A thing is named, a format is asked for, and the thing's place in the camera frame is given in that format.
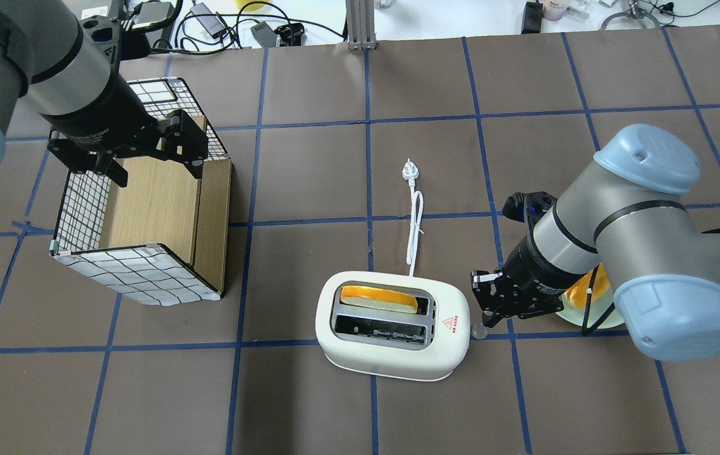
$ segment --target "wire basket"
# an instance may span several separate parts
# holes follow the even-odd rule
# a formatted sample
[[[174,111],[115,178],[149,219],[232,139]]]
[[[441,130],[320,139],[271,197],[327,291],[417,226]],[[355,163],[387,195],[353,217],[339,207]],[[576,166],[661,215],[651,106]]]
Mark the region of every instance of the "wire basket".
[[[137,80],[129,86],[146,111],[163,118],[175,109],[191,116],[204,115],[181,78]],[[229,159],[213,128],[208,161]],[[68,173],[50,253],[56,261],[113,291],[146,305],[175,305],[197,300],[220,300],[216,289],[166,245],[149,243],[99,248],[111,181],[94,173]]]

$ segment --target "white power cord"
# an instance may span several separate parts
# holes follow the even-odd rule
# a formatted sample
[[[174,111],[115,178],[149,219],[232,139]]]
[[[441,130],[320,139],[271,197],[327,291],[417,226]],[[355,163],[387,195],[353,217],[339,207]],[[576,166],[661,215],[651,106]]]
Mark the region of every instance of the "white power cord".
[[[405,167],[402,169],[402,178],[408,181],[408,186],[411,189],[411,228],[410,235],[408,237],[408,265],[410,268],[410,276],[413,276],[415,271],[415,257],[418,254],[418,234],[421,231],[421,215],[424,213],[424,196],[421,191],[415,190],[415,179],[418,178],[418,167],[415,167],[415,163],[410,161],[405,163]]]

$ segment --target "black cable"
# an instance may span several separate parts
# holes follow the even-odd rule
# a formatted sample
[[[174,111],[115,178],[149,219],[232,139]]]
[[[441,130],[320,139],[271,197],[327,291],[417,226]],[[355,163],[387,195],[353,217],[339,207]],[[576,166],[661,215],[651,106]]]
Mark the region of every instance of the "black cable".
[[[672,17],[671,21],[669,21],[669,23],[665,23],[665,24],[664,24],[664,25],[671,25],[672,23],[674,23],[674,18],[694,17],[695,15],[700,14],[701,12],[705,11],[706,9],[711,8],[711,6],[716,5],[716,3],[720,3],[720,0],[716,0],[716,2],[711,3],[710,5],[706,6],[705,8],[700,9],[700,11],[695,12],[695,13],[690,14],[690,15],[676,15],[675,13],[673,13],[673,12],[671,12],[671,11],[666,11],[666,9],[663,9],[663,8],[661,8],[660,6],[657,5],[657,0],[655,0],[655,3],[654,3],[654,4],[652,4],[652,3],[649,2],[648,0],[641,0],[641,2],[646,3],[646,4],[648,4],[649,6],[652,6],[652,10],[655,11],[655,9],[656,9],[657,12],[658,12],[658,14],[671,16],[671,17]]]
[[[244,10],[244,8],[246,8],[247,6],[250,6],[251,4],[267,4],[267,5],[273,6],[273,8],[278,9],[278,11],[280,11],[281,14],[283,14],[283,16],[261,15],[261,14],[243,14],[242,11]],[[199,38],[189,37],[189,35],[186,34],[186,28],[185,28],[186,21],[191,20],[192,18],[212,17],[212,16],[215,16],[216,18],[218,18],[218,20],[221,21],[221,23],[224,25],[224,28],[226,29],[226,32],[223,35],[221,35],[221,37],[218,41],[209,42],[209,41],[201,40]],[[231,27],[227,24],[226,19],[224,18],[226,16],[227,17],[236,17],[236,23],[233,24],[233,27]],[[346,37],[344,37],[342,34],[334,31],[331,28],[328,28],[327,26],[325,26],[321,23],[316,23],[316,22],[312,22],[312,21],[308,21],[308,20],[300,20],[299,18],[290,18],[286,14],[286,12],[284,12],[281,8],[278,8],[278,6],[273,5],[272,3],[256,1],[256,2],[246,3],[244,6],[242,6],[242,9],[239,11],[239,13],[235,14],[235,15],[234,14],[221,14],[221,13],[216,13],[216,12],[215,13],[206,13],[206,14],[192,14],[191,12],[187,13],[180,20],[180,22],[177,23],[177,26],[175,28],[174,47],[172,48],[172,46],[169,45],[169,48],[172,48],[172,49],[152,49],[152,54],[168,54],[169,52],[177,52],[177,54],[186,54],[186,55],[212,55],[212,54],[219,54],[219,52],[229,49],[231,46],[234,46],[234,45],[238,46],[239,49],[243,49],[241,46],[241,41],[239,40],[238,27],[240,24],[248,22],[248,21],[259,23],[259,21],[256,20],[256,17],[277,18],[277,20],[286,20],[287,23],[293,23],[293,22],[308,23],[310,25],[314,25],[316,27],[323,28],[323,29],[327,30],[328,32],[333,33],[334,35],[337,35],[337,37],[340,37],[340,39],[342,39],[343,41],[346,40]],[[181,31],[183,32],[183,38],[180,38]],[[224,39],[226,37],[230,37],[230,42],[227,44],[224,44]],[[185,49],[185,46],[183,45],[183,43],[186,40],[188,40],[192,44],[194,44],[195,50],[192,51],[189,49]],[[222,45],[222,47],[218,48],[218,49],[213,49],[210,51],[200,51],[200,47],[197,45],[197,43],[206,44],[208,46],[211,46],[211,45],[216,46],[216,44],[220,44],[220,45],[224,44],[224,45]]]
[[[182,38],[180,38],[180,49],[181,49],[181,50],[185,50],[185,49],[186,49],[186,46],[183,46],[183,40],[189,40],[192,44],[194,44],[194,49],[195,49],[195,51],[196,51],[196,52],[200,52],[200,46],[198,46],[196,43],[194,43],[195,40],[194,40],[193,38],[189,38],[189,37],[182,37]]]
[[[161,41],[165,41],[167,47],[171,47],[171,42],[169,40],[166,40],[166,38],[157,38],[154,43],[152,43],[152,48],[157,48],[157,45],[160,44]]]
[[[243,16],[249,16],[249,17],[268,17],[268,18],[281,18],[282,20],[287,20],[287,18],[279,16],[279,15],[243,15]],[[343,35],[341,35],[339,32],[334,31],[333,28],[328,28],[327,26],[323,25],[322,23],[312,22],[308,20],[303,20],[302,18],[290,18],[293,22],[300,22],[300,23],[308,23],[310,25],[314,25],[316,27],[322,28],[324,30],[327,30],[328,32],[333,33],[334,35],[337,35],[340,38],[343,38]]]
[[[591,333],[595,332],[596,329],[600,328],[601,325],[605,322],[605,320],[610,317],[610,314],[615,309],[615,302],[610,303],[610,306],[605,310],[605,312],[599,317],[599,319],[596,320],[596,322],[593,323],[590,327],[587,326],[588,320],[590,320],[590,302],[593,300],[593,287],[596,284],[596,274],[599,273],[599,266],[596,265],[596,268],[593,269],[593,274],[590,276],[590,284],[588,285],[588,293],[587,293],[587,300],[585,300],[585,316],[582,319],[582,336],[586,337],[590,335]]]
[[[700,11],[695,12],[694,14],[691,14],[691,15],[676,15],[675,13],[672,13],[672,12],[665,12],[665,13],[663,13],[663,14],[671,15],[671,16],[674,16],[674,17],[694,17],[695,15],[700,14],[701,12],[705,11],[706,9],[711,8],[711,6],[716,5],[716,3],[720,3],[720,0],[716,0],[716,2],[711,3],[710,5],[706,6],[706,7],[703,8],[703,9],[700,9]]]

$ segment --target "bread slice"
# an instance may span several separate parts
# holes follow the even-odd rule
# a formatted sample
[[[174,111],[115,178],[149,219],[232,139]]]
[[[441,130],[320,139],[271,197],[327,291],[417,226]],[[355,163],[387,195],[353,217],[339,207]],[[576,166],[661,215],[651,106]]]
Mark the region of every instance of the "bread slice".
[[[368,286],[346,286],[340,291],[340,301],[345,305],[375,308],[398,313],[415,314],[418,303],[414,296],[389,289]]]

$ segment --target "small transparent knob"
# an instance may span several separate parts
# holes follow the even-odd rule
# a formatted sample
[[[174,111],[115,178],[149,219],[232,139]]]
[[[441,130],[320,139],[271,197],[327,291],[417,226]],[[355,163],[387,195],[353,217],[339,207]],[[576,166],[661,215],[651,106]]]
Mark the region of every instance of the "small transparent knob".
[[[472,326],[472,337],[476,340],[485,339],[489,335],[489,328],[483,324],[475,324]]]

